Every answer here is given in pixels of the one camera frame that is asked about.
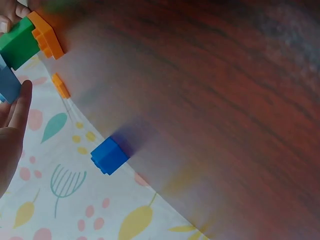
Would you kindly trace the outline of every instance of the wood grain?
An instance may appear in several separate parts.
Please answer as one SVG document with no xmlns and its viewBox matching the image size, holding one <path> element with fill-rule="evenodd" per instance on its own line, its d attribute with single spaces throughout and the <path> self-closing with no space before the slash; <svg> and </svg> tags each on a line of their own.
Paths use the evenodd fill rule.
<svg viewBox="0 0 320 240">
<path fill-rule="evenodd" d="M 209 238 L 317 239 L 319 9 L 298 0 L 81 2 L 76 21 L 42 13 L 67 51 L 46 65 Z"/>
</svg>

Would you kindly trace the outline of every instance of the plastic brick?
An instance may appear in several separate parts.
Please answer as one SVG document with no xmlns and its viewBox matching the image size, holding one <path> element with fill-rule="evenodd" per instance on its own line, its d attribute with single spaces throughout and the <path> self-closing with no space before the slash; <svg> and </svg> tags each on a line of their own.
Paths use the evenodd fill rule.
<svg viewBox="0 0 320 240">
<path fill-rule="evenodd" d="M 58 59 L 64 55 L 59 44 L 54 29 L 35 11 L 27 16 L 35 26 L 32 31 L 33 37 L 38 42 L 38 46 L 47 58 L 51 56 Z"/>
<path fill-rule="evenodd" d="M 9 33 L 0 37 L 0 54 L 9 68 L 17 70 L 39 52 L 37 41 L 32 35 L 34 29 L 32 22 L 25 17 Z"/>
<path fill-rule="evenodd" d="M 108 137 L 95 150 L 91 152 L 91 160 L 103 174 L 111 175 L 129 158 L 120 146 Z"/>
<path fill-rule="evenodd" d="M 12 104 L 19 96 L 21 83 L 0 55 L 0 100 Z"/>
<path fill-rule="evenodd" d="M 68 92 L 64 82 L 60 79 L 57 73 L 52 76 L 52 82 L 62 98 L 70 98 L 70 93 Z"/>
</svg>

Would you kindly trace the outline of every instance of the teal line print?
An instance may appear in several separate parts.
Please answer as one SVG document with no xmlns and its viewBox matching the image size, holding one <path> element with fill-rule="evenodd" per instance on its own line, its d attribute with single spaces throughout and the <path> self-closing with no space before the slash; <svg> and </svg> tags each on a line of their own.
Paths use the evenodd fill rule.
<svg viewBox="0 0 320 240">
<path fill-rule="evenodd" d="M 57 218 L 57 208 L 59 199 L 67 198 L 74 194 L 84 183 L 87 177 L 87 171 L 72 172 L 69 169 L 58 164 L 53 171 L 50 180 L 50 189 L 56 196 L 54 205 L 54 218 Z"/>
<path fill-rule="evenodd" d="M 67 114 L 64 112 L 54 115 L 45 126 L 41 143 L 56 135 L 65 126 L 67 118 Z"/>
</svg>

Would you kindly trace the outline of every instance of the pink dot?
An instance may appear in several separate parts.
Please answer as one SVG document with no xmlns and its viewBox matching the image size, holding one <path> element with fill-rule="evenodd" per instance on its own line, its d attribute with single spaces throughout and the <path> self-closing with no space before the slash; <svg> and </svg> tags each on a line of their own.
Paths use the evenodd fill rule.
<svg viewBox="0 0 320 240">
<path fill-rule="evenodd" d="M 86 208 L 85 210 L 85 215 L 88 217 L 88 218 L 91 218 L 93 215 L 95 214 L 95 208 L 94 206 L 90 205 Z"/>
<path fill-rule="evenodd" d="M 103 200 L 102 207 L 106 209 L 107 207 L 109 207 L 109 205 L 110 205 L 110 199 L 107 197 Z"/>
<path fill-rule="evenodd" d="M 43 114 L 42 111 L 38 109 L 30 109 L 28 116 L 28 127 L 32 131 L 36 131 L 41 128 L 43 123 Z"/>
<path fill-rule="evenodd" d="M 42 173 L 39 170 L 35 170 L 33 173 L 37 179 L 42 178 Z"/>
<path fill-rule="evenodd" d="M 78 221 L 78 230 L 80 231 L 80 232 L 83 232 L 84 230 L 85 230 L 85 228 L 86 228 L 86 223 L 85 223 L 85 221 L 84 220 L 79 220 Z"/>
<path fill-rule="evenodd" d="M 9 240 L 24 240 L 24 239 L 19 236 L 12 236 L 12 237 L 10 237 Z"/>
<path fill-rule="evenodd" d="M 149 184 L 138 173 L 134 174 L 134 180 L 140 186 L 144 186 L 144 187 L 149 186 Z"/>
<path fill-rule="evenodd" d="M 47 77 L 42 76 L 32 81 L 33 86 L 44 84 L 47 81 Z"/>
<path fill-rule="evenodd" d="M 33 240 L 51 240 L 51 231 L 48 228 L 40 228 L 35 232 Z"/>
<path fill-rule="evenodd" d="M 34 164 L 36 162 L 36 158 L 34 156 L 29 157 L 29 162 Z"/>
<path fill-rule="evenodd" d="M 28 181 L 30 179 L 30 170 L 26 167 L 21 167 L 19 174 L 22 180 Z"/>
<path fill-rule="evenodd" d="M 101 229 L 105 224 L 105 220 L 102 217 L 98 217 L 93 224 L 94 230 L 99 230 Z"/>
</svg>

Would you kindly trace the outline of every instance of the yellow dot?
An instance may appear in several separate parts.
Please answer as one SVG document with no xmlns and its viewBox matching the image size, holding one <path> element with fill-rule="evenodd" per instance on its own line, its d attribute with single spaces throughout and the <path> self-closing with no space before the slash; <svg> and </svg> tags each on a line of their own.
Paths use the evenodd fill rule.
<svg viewBox="0 0 320 240">
<path fill-rule="evenodd" d="M 75 126 L 76 126 L 78 129 L 83 129 L 83 128 L 84 128 L 84 125 L 83 125 L 83 123 L 81 123 L 81 122 L 77 122 L 77 123 L 75 124 Z"/>
<path fill-rule="evenodd" d="M 78 136 L 78 135 L 74 135 L 72 137 L 72 141 L 74 141 L 76 144 L 80 143 L 81 142 L 81 137 Z"/>
<path fill-rule="evenodd" d="M 89 142 L 94 142 L 96 140 L 96 135 L 92 131 L 88 131 L 85 136 Z"/>
<path fill-rule="evenodd" d="M 80 146 L 80 147 L 78 147 L 78 153 L 80 153 L 82 155 L 86 155 L 86 154 L 88 154 L 88 151 L 85 147 Z"/>
</svg>

